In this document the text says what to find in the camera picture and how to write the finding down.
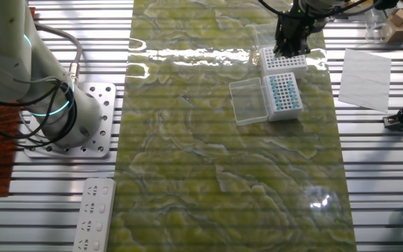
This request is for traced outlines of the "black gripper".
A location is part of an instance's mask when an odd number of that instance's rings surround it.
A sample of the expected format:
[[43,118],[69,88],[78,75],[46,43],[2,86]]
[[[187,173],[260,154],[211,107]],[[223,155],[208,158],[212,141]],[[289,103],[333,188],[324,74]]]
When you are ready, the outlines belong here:
[[306,43],[307,37],[315,23],[312,17],[288,17],[279,16],[276,26],[275,55],[295,57],[310,53],[310,47]]

